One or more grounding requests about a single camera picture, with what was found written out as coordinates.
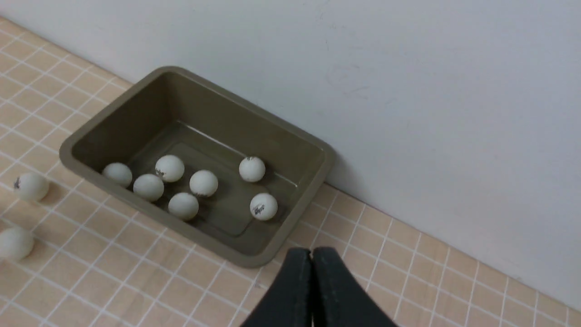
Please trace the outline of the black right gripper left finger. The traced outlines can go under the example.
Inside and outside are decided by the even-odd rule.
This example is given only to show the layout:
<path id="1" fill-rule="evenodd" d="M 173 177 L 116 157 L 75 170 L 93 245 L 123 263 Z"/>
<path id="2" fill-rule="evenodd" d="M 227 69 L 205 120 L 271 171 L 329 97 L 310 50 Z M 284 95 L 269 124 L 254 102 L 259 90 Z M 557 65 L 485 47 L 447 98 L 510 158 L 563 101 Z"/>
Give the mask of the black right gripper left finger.
<path id="1" fill-rule="evenodd" d="M 242 323 L 243 327 L 311 327 L 310 250 L 291 248 L 272 285 Z"/>

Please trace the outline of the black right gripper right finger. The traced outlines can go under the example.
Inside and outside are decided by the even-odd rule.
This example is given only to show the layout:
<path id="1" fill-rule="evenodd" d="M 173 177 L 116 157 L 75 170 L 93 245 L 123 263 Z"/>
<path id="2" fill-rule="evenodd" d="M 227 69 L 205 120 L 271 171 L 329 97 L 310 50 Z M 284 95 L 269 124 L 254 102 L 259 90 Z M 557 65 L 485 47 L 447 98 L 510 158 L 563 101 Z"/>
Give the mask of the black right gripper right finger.
<path id="1" fill-rule="evenodd" d="M 396 327 L 351 274 L 336 249 L 312 253 L 311 310 L 314 327 Z"/>

